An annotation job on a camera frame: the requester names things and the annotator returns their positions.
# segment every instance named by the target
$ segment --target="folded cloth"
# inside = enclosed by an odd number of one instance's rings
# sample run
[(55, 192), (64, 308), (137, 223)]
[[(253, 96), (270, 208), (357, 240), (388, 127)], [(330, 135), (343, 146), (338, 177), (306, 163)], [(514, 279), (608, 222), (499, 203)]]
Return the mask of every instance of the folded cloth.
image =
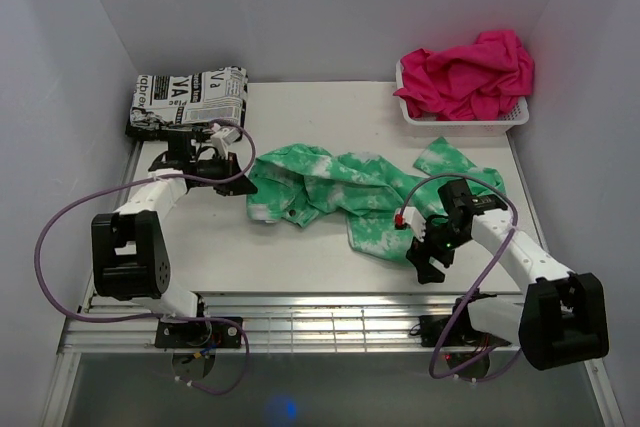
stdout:
[(404, 87), (394, 95), (412, 118), (496, 120), (533, 92), (533, 59), (512, 30), (481, 33), (473, 45), (418, 49), (402, 59)]
[[(444, 138), (433, 142), (414, 167), (431, 175), (466, 172), (504, 192), (496, 170), (476, 167)], [(249, 218), (285, 219), (304, 228), (342, 209), (352, 249), (407, 263), (405, 254), (413, 235), (410, 230), (396, 230), (393, 215), (421, 177), (402, 172), (377, 154), (334, 157), (321, 147), (293, 144), (258, 157), (249, 178), (258, 187), (257, 194), (247, 197)], [(413, 196), (412, 204), (425, 217), (444, 213), (437, 190), (448, 180), (434, 180)], [(476, 195), (489, 193), (472, 182), (470, 187)]]

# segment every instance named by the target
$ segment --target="pink cloth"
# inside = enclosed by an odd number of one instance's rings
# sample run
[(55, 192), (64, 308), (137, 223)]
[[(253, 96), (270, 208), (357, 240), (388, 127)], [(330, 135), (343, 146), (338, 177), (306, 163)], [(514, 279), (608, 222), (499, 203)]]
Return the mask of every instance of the pink cloth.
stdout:
[(495, 120), (533, 91), (533, 59), (512, 30), (481, 33), (473, 45), (418, 49), (402, 60), (404, 87), (394, 95), (409, 115), (438, 120)]

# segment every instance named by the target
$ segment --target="green tie-dye cloth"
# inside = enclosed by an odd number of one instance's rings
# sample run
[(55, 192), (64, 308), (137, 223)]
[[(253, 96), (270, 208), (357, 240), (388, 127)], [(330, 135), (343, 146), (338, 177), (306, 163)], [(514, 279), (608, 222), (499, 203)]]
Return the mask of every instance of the green tie-dye cloth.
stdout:
[[(469, 173), (504, 192), (495, 169), (476, 167), (444, 138), (439, 138), (413, 166), (435, 175)], [(249, 175), (258, 193), (247, 197), (247, 214), (253, 220), (280, 219), (304, 228), (324, 215), (343, 209), (351, 248), (382, 259), (407, 262), (411, 230), (396, 230), (395, 211), (422, 177), (409, 175), (372, 153), (333, 156), (321, 147), (293, 144), (256, 159)], [(437, 179), (418, 190), (412, 204), (427, 217), (443, 214), (438, 188), (450, 179)], [(489, 193), (470, 182), (475, 195)]]

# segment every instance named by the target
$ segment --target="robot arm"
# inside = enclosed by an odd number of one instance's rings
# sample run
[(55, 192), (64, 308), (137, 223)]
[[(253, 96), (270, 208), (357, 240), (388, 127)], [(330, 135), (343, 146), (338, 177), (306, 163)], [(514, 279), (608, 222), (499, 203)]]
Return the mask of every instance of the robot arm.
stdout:
[[(151, 165), (150, 177), (189, 174), (222, 180), (240, 172), (237, 157), (228, 151), (228, 128), (215, 129), (215, 155), (200, 160), (190, 130), (169, 132), (168, 150)], [(93, 272), (101, 296), (133, 301), (166, 316), (196, 317), (198, 296), (171, 277), (161, 222), (176, 202), (193, 187), (206, 184), (184, 178), (158, 179), (142, 186), (115, 212), (98, 214), (91, 223)], [(214, 187), (220, 195), (257, 192), (245, 176)]]
[[(511, 229), (511, 215), (495, 195), (474, 196), (464, 180), (448, 182), (438, 193), (447, 216), (425, 220), (408, 207), (396, 218), (396, 227), (413, 231), (407, 258), (421, 283), (443, 282), (438, 267), (449, 267), (454, 250), (472, 239), (495, 255)], [(461, 329), (519, 345), (539, 370), (608, 353), (604, 292), (593, 274), (576, 274), (522, 231), (500, 263), (525, 294), (524, 305), (477, 293), (460, 318)]]

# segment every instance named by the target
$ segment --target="white plastic basket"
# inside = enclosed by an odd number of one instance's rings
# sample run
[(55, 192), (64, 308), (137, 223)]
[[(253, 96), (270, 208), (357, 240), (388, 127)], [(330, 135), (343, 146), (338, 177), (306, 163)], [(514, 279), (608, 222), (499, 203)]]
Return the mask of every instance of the white plastic basket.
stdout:
[[(402, 81), (402, 63), (396, 64), (396, 83), (398, 88), (404, 87)], [(522, 125), (529, 120), (527, 100), (524, 97), (518, 99), (518, 103), (511, 112), (501, 115), (498, 120), (466, 120), (466, 121), (439, 121), (434, 114), (425, 114), (419, 119), (409, 117), (407, 103), (398, 97), (400, 109), (405, 120), (412, 125), (424, 127), (425, 133), (434, 137), (493, 137), (504, 134), (514, 125)]]

